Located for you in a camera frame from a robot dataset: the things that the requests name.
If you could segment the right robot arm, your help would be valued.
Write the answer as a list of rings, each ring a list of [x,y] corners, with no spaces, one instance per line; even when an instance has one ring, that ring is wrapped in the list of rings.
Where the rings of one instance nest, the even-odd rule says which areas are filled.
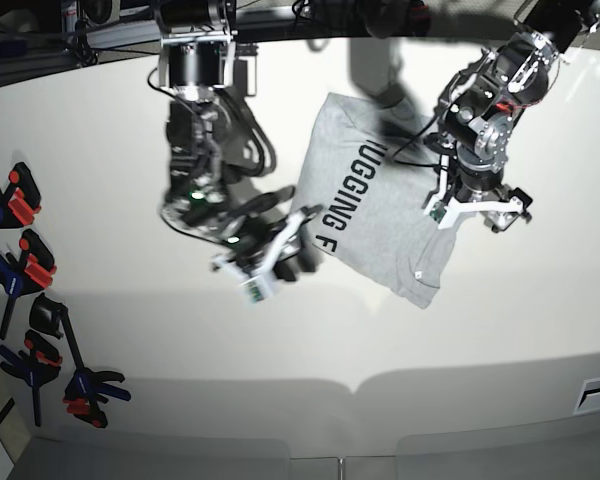
[[[243,282],[294,282],[317,260],[303,235],[317,206],[280,219],[268,212],[295,189],[241,197],[236,186],[275,168],[276,155],[246,102],[232,94],[238,58],[233,1],[155,1],[158,66],[148,75],[170,100],[165,127],[169,184],[160,208],[177,233],[221,247],[211,262]]]

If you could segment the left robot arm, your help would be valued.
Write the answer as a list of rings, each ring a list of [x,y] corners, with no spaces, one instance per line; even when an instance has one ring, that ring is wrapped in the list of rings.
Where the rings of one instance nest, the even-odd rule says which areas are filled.
[[[441,167],[424,213],[439,229],[472,214],[495,233],[531,219],[532,197],[503,180],[507,148],[522,115],[552,89],[568,48],[600,29],[600,1],[525,1],[514,24],[504,45],[483,50],[438,99],[425,144]]]

